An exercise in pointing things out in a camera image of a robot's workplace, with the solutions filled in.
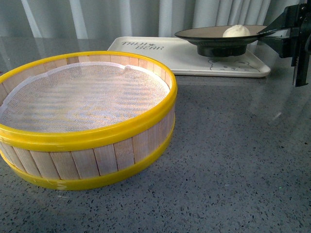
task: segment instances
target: white tray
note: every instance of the white tray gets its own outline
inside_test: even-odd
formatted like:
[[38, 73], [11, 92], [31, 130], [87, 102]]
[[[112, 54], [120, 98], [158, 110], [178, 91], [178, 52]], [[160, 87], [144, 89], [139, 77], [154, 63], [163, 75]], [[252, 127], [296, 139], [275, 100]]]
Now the white tray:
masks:
[[197, 53], [195, 45], [179, 38], [119, 37], [108, 50], [154, 58], [176, 75], [261, 78], [270, 73], [270, 68], [249, 50], [236, 57], [204, 57]]

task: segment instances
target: bamboo steamer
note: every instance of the bamboo steamer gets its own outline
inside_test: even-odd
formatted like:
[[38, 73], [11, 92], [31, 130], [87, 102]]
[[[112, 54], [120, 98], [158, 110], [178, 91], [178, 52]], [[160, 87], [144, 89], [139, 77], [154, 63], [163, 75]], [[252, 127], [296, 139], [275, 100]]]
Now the bamboo steamer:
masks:
[[38, 186], [83, 190], [127, 179], [152, 164], [173, 134], [177, 84], [162, 63], [137, 54], [113, 51], [79, 52], [38, 60], [0, 77], [0, 105], [23, 80], [79, 62], [113, 62], [145, 68], [159, 76], [170, 91], [147, 112], [103, 128], [37, 133], [0, 124], [0, 154], [24, 180]]

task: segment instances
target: yellow plastic band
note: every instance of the yellow plastic band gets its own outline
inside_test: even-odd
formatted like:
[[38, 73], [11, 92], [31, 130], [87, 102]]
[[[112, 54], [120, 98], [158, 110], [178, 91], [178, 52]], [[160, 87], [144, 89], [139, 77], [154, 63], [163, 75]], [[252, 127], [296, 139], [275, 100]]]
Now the yellow plastic band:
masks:
[[12, 170], [24, 180], [33, 183], [35, 185], [50, 188], [50, 189], [59, 189], [59, 190], [85, 190], [85, 189], [93, 189], [99, 188], [103, 186], [107, 186], [113, 183], [117, 183], [119, 181], [125, 180], [140, 171], [144, 170], [148, 166], [150, 166], [154, 161], [156, 161], [161, 154], [165, 151], [167, 146], [170, 143], [170, 140], [173, 135], [173, 129], [175, 125], [175, 119], [173, 123], [172, 130], [169, 136], [165, 139], [165, 141], [148, 157], [144, 158], [143, 160], [139, 161], [138, 163], [127, 167], [121, 171], [113, 172], [107, 175], [103, 175], [100, 177], [90, 178], [90, 179], [82, 179], [82, 180], [54, 180], [54, 179], [45, 179], [42, 177], [36, 177], [30, 175], [24, 171], [19, 170], [13, 164], [11, 164], [4, 154], [0, 150], [0, 154], [5, 162], [12, 168]]
[[173, 108], [177, 95], [177, 84], [172, 71], [161, 62], [152, 58], [127, 52], [89, 51], [44, 58], [25, 64], [3, 74], [0, 76], [0, 83], [23, 70], [40, 64], [70, 57], [91, 55], [129, 56], [150, 61], [164, 69], [169, 74], [172, 80], [171, 90], [162, 102], [149, 111], [127, 121], [93, 130], [70, 133], [37, 133], [18, 130], [0, 124], [0, 142], [13, 147], [36, 151], [72, 151], [102, 147], [123, 141], [147, 130], [157, 124]]

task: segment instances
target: steamed bun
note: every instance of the steamed bun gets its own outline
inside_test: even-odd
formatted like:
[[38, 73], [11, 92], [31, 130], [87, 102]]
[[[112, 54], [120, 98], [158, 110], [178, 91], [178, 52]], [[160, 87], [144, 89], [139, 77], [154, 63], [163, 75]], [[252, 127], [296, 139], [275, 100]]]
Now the steamed bun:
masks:
[[234, 25], [231, 28], [225, 30], [223, 37], [239, 37], [239, 36], [249, 36], [251, 33], [243, 25]]

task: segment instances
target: wooden slat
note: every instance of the wooden slat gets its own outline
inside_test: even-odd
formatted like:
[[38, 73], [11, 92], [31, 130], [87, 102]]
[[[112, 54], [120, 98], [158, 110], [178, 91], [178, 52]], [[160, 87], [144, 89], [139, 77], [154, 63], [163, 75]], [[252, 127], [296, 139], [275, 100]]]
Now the wooden slat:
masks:
[[161, 69], [161, 75], [160, 75], [160, 77], [161, 77], [161, 79], [162, 79], [163, 81], [165, 81], [165, 74], [166, 74], [166, 71], [165, 71], [164, 69]]
[[90, 55], [89, 60], [91, 62], [100, 62], [101, 61], [101, 57], [100, 57], [100, 55]]
[[147, 61], [147, 70], [153, 72], [154, 71], [154, 63]]
[[26, 172], [30, 175], [41, 177], [38, 167], [36, 166], [35, 161], [31, 156], [29, 150], [24, 150], [16, 147], [13, 147], [13, 149], [15, 150], [19, 160], [23, 164]]
[[5, 152], [4, 151], [2, 151], [2, 152], [5, 153], [6, 158], [10, 157], [10, 159], [12, 161], [12, 164], [14, 166], [16, 166], [19, 170], [26, 172], [23, 164], [19, 160], [19, 158], [18, 158], [15, 150], [13, 149], [13, 147], [11, 147], [11, 146], [9, 146], [9, 145], [7, 145], [5, 143], [1, 143], [1, 145], [2, 145], [2, 149], [1, 150], [5, 151]]
[[170, 111], [170, 121], [169, 121], [169, 127], [170, 127], [170, 129], [172, 129], [172, 127], [173, 127], [174, 118], [175, 118], [175, 104], [174, 104], [172, 110]]
[[156, 125], [148, 129], [149, 154], [158, 148], [159, 140], [160, 140], [159, 123], [157, 123]]
[[134, 164], [132, 138], [115, 143], [114, 148], [119, 171]]
[[34, 76], [33, 71], [31, 69], [27, 69], [10, 77], [7, 80], [4, 80], [3, 86], [6, 90], [6, 93], [10, 93], [18, 84], [31, 76]]
[[44, 67], [43, 64], [39, 64], [39, 65], [34, 66], [34, 67], [30, 68], [30, 69], [33, 70], [33, 74], [34, 74], [34, 75], [43, 74], [43, 73], [46, 72], [46, 71], [45, 71], [45, 67]]
[[128, 56], [121, 56], [121, 65], [129, 65], [131, 63], [130, 57]]
[[76, 150], [71, 153], [81, 179], [99, 176], [93, 149]]
[[49, 71], [49, 70], [57, 68], [57, 66], [56, 66], [54, 61], [44, 63], [43, 66], [45, 68], [45, 71]]
[[145, 68], [145, 69], [147, 68], [147, 61], [146, 60], [139, 59], [138, 63], [139, 63], [140, 67]]
[[121, 64], [121, 57], [120, 56], [111, 55], [110, 57], [111, 57], [111, 62]]
[[6, 157], [6, 159], [7, 159], [11, 164], [14, 165], [14, 162], [13, 162], [13, 160], [11, 159], [10, 154], [6, 152], [6, 150], [4, 149], [4, 147], [3, 147], [3, 145], [2, 145], [1, 142], [0, 142], [0, 151], [1, 151], [2, 154]]
[[147, 130], [133, 136], [133, 151], [135, 163], [149, 155]]
[[132, 66], [139, 66], [139, 61], [138, 61], [138, 58], [136, 57], [130, 57], [130, 65]]
[[8, 96], [8, 93], [6, 92], [4, 86], [2, 83], [0, 83], [0, 106], [3, 104], [3, 101]]
[[63, 180], [80, 179], [71, 152], [69, 151], [51, 152], [51, 157], [53, 159], [53, 162], [61, 179]]
[[67, 60], [66, 59], [60, 59], [60, 60], [56, 60], [54, 61], [56, 67], [63, 67], [67, 65]]
[[94, 148], [97, 167], [100, 175], [118, 171], [117, 160], [113, 145]]
[[169, 88], [172, 88], [172, 79], [171, 76], [168, 73], [165, 73], [165, 82], [169, 86]]
[[111, 62], [110, 55], [100, 55], [101, 62]]
[[169, 127], [169, 118], [170, 118], [170, 113], [168, 113], [159, 123], [160, 144], [164, 142], [164, 140], [167, 138], [169, 134], [169, 131], [171, 130]]
[[79, 57], [69, 57], [67, 58], [67, 64], [73, 64], [73, 63], [78, 63], [79, 62]]
[[80, 56], [79, 62], [89, 62], [89, 56]]
[[59, 180], [59, 174], [49, 152], [30, 151], [43, 178]]
[[163, 69], [162, 69], [161, 67], [159, 67], [158, 65], [154, 64], [154, 73], [155, 73], [157, 76], [161, 77], [162, 70], [163, 70]]

